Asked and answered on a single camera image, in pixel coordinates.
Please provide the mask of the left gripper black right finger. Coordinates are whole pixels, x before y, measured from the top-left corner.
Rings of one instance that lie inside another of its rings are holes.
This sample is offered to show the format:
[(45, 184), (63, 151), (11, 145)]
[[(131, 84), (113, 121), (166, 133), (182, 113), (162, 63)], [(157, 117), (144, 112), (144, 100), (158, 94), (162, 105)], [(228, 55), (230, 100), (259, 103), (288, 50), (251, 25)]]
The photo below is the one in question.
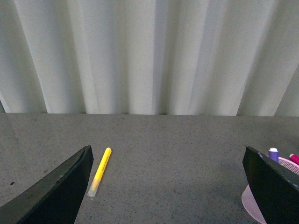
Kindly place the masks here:
[(253, 147), (243, 167), (253, 197), (268, 224), (299, 222), (299, 176)]

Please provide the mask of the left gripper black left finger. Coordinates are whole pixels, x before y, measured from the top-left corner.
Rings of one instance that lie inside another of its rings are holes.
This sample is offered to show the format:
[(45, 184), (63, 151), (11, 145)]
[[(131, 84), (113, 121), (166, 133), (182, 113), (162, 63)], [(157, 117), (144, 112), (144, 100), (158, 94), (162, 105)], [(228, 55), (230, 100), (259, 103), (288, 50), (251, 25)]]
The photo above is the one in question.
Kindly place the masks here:
[(2, 224), (72, 224), (93, 166), (85, 146), (19, 196), (0, 208)]

